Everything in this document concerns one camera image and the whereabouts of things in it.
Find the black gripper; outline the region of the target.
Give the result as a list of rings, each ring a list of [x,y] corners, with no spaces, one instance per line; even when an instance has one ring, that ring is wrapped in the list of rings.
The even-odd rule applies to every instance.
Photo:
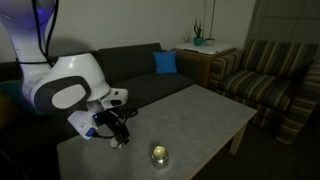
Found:
[[[112,148],[119,149],[129,142],[130,135],[127,127],[122,124],[114,114],[109,111],[100,112],[95,115],[95,120],[105,124],[113,132],[113,138],[110,140],[110,146]],[[121,143],[115,136],[121,137]]]

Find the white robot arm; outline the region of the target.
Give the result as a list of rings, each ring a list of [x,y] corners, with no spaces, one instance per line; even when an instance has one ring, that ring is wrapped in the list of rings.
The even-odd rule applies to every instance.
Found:
[[[128,99],[126,89],[112,88],[90,53],[48,57],[59,0],[0,0],[0,21],[23,72],[26,100],[46,115],[67,114],[85,139],[97,135],[96,122]]]

